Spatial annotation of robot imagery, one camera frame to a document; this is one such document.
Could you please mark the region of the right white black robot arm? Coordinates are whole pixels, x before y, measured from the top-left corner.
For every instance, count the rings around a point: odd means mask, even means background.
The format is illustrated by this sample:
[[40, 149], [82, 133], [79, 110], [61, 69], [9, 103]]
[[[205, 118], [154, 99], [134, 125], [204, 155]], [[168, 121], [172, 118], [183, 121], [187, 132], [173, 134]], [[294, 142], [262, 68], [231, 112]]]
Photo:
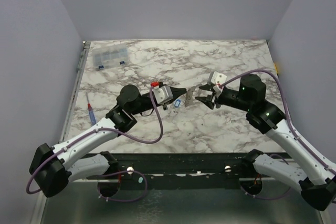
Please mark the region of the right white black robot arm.
[[225, 87], [226, 76], [214, 71], [201, 90], [210, 92], [196, 100], [208, 108], [229, 106], [246, 112], [246, 119], [261, 134], [266, 135], [298, 164], [292, 167], [253, 150], [241, 164], [246, 177], [262, 174], [295, 189], [314, 209], [324, 211], [335, 200], [335, 163], [323, 156], [292, 125], [288, 108], [283, 110], [266, 100], [266, 84], [256, 74], [238, 76], [239, 89]]

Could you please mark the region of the blue key tag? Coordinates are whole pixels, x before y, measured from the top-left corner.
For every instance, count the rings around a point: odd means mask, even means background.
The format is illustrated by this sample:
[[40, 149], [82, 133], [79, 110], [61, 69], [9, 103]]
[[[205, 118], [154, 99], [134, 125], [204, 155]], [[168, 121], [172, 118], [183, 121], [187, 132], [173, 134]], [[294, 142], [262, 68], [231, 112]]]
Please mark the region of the blue key tag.
[[180, 99], [175, 100], [174, 107], [179, 108], [180, 106], [181, 106], [181, 100]]

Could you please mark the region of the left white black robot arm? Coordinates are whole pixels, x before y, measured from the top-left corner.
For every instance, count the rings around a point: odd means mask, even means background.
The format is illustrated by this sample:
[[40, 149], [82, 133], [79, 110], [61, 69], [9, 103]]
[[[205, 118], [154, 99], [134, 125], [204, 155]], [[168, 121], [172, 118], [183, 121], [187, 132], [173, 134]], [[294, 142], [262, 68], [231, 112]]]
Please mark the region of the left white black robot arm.
[[116, 166], [104, 155], [84, 156], [121, 135], [142, 144], [159, 142], [163, 136], [161, 117], [157, 116], [159, 137], [148, 141], [128, 134], [137, 123], [134, 116], [148, 110], [159, 114], [159, 106], [167, 106], [186, 93], [185, 88], [174, 88], [161, 82], [152, 83], [146, 94], [141, 94], [135, 85], [124, 86], [116, 98], [116, 105], [91, 128], [65, 142], [54, 146], [45, 143], [36, 149], [29, 167], [26, 193], [32, 195], [41, 191], [46, 197], [53, 197], [74, 180], [90, 176], [112, 178]]

